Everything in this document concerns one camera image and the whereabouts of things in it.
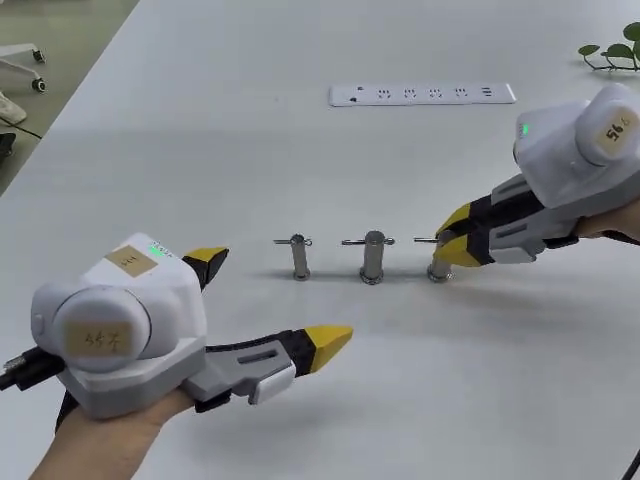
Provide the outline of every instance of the shoe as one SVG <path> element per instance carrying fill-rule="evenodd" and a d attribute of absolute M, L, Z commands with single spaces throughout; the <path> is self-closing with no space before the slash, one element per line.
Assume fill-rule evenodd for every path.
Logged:
<path fill-rule="evenodd" d="M 3 123 L 1 120 L 5 120 L 12 125 L 17 125 L 27 118 L 27 112 L 25 112 L 18 105 L 13 103 L 2 92 L 0 92 L 0 126 Z"/>

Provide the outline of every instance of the gray gripper finger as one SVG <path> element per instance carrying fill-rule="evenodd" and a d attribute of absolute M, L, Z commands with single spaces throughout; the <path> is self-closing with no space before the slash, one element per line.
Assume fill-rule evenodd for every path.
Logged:
<path fill-rule="evenodd" d="M 257 405 L 289 388 L 296 376 L 295 365 L 279 341 L 208 352 L 205 360 L 206 367 L 182 385 L 200 402 L 231 391 Z"/>

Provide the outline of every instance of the white power strip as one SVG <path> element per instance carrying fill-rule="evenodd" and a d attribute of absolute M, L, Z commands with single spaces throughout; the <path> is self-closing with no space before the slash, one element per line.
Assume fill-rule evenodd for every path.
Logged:
<path fill-rule="evenodd" d="M 515 103 L 508 83 L 347 85 L 329 91 L 333 107 Z"/>

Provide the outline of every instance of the metal peg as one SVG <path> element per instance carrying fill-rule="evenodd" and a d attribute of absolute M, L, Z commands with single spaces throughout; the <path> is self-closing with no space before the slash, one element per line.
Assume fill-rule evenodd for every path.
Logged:
<path fill-rule="evenodd" d="M 342 245 L 364 245 L 364 263 L 360 268 L 360 278 L 367 285 L 377 285 L 382 281 L 384 271 L 382 269 L 382 256 L 385 245 L 393 245 L 396 241 L 387 238 L 384 233 L 372 230 L 367 233 L 364 240 L 343 240 Z"/>
<path fill-rule="evenodd" d="M 442 247 L 445 243 L 452 240 L 455 234 L 450 230 L 445 230 L 438 235 L 438 238 L 419 238 L 413 239 L 416 243 L 435 243 L 436 250 Z M 451 271 L 451 264 L 433 257 L 431 264 L 427 268 L 427 277 L 433 283 L 445 283 L 453 278 L 453 272 Z"/>
<path fill-rule="evenodd" d="M 307 265 L 307 248 L 313 245 L 310 238 L 304 238 L 303 235 L 296 233 L 289 240 L 274 240 L 276 245 L 291 245 L 291 253 L 293 254 L 293 278 L 295 280 L 304 281 L 309 278 L 311 272 Z"/>

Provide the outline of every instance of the label sticker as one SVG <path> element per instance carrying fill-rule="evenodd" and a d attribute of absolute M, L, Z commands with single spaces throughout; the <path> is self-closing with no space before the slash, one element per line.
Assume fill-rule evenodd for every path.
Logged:
<path fill-rule="evenodd" d="M 629 140 L 631 132 L 638 128 L 638 116 L 625 107 L 620 107 L 611 116 L 609 123 L 597 135 L 596 143 L 614 157 Z"/>
<path fill-rule="evenodd" d="M 69 322 L 65 350 L 73 357 L 119 357 L 131 354 L 129 322 Z"/>
<path fill-rule="evenodd" d="M 110 254 L 105 255 L 104 258 L 120 267 L 125 273 L 128 273 L 132 277 L 142 275 L 158 265 L 131 245 L 114 250 Z"/>

